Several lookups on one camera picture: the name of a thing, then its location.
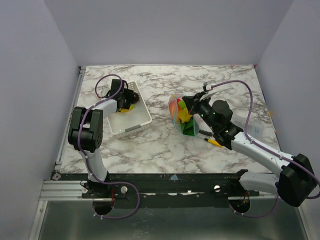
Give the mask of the green toy leaf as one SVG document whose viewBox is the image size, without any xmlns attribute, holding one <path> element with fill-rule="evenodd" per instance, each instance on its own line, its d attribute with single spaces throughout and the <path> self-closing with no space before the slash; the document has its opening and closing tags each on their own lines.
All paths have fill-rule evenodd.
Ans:
<svg viewBox="0 0 320 240">
<path fill-rule="evenodd" d="M 179 105 L 179 107 L 180 107 L 181 110 L 186 107 L 186 104 L 185 104 L 185 102 L 184 102 L 182 99 L 179 99 L 179 100 L 178 100 L 178 105 Z"/>
<path fill-rule="evenodd" d="M 194 136 L 194 122 L 192 120 L 184 123 L 180 123 L 181 131 L 183 135 Z"/>
</svg>

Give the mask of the clear zip top bag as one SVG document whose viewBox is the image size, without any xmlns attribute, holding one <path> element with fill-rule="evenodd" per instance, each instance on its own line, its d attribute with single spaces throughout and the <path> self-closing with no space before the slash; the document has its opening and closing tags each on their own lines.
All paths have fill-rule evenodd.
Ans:
<svg viewBox="0 0 320 240">
<path fill-rule="evenodd" d="M 168 109 L 171 115 L 175 130 L 189 137 L 196 137 L 199 132 L 197 120 L 189 114 L 186 103 L 181 94 L 173 94 L 168 101 Z"/>
</svg>

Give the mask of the yellow toy starfruit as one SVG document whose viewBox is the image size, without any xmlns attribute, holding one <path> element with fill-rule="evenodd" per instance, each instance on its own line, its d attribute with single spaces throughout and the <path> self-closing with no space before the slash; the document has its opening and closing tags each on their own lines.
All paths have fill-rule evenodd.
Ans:
<svg viewBox="0 0 320 240">
<path fill-rule="evenodd" d="M 184 109 L 181 109 L 178 112 L 178 117 L 179 117 L 181 123 L 187 123 L 190 121 L 192 115 L 189 114 L 188 109 L 185 107 Z"/>
</svg>

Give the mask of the orange red toy mango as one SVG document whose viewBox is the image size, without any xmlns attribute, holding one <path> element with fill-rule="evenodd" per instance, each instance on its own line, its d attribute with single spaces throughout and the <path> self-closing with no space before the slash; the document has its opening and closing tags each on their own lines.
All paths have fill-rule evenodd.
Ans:
<svg viewBox="0 0 320 240">
<path fill-rule="evenodd" d="M 175 117 L 176 107 L 177 107 L 177 103 L 176 103 L 175 100 L 174 101 L 170 101 L 168 103 L 169 112 L 170 112 L 170 115 L 171 115 L 172 118 Z"/>
</svg>

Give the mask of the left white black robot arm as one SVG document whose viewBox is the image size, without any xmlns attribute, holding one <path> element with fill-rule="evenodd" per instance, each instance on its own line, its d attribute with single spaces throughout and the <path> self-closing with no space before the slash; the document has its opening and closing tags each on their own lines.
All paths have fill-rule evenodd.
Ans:
<svg viewBox="0 0 320 240">
<path fill-rule="evenodd" d="M 88 194 L 107 197 L 112 192 L 109 172 L 105 168 L 100 146 L 103 140 L 103 121 L 106 117 L 129 111 L 139 101 L 139 96 L 130 90 L 128 83 L 117 74 L 103 76 L 98 82 L 113 77 L 110 90 L 99 96 L 99 101 L 90 107 L 73 108 L 67 140 L 82 156 L 87 169 L 87 183 L 83 185 Z"/>
</svg>

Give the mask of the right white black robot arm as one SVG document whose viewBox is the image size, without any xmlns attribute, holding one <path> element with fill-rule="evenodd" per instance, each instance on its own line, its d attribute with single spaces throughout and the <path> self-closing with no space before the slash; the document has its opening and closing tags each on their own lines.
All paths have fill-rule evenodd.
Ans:
<svg viewBox="0 0 320 240">
<path fill-rule="evenodd" d="M 309 198 L 317 181 L 308 157 L 301 153 L 293 156 L 254 140 L 241 127 L 232 123 L 233 112 L 226 101 L 216 100 L 209 104 L 210 99 L 203 98 L 203 95 L 204 92 L 200 92 L 182 97 L 188 113 L 202 118 L 218 144 L 251 158 L 275 175 L 274 179 L 268 179 L 246 171 L 230 183 L 230 191 L 234 195 L 241 196 L 247 190 L 269 192 L 278 194 L 293 207 L 299 207 Z"/>
</svg>

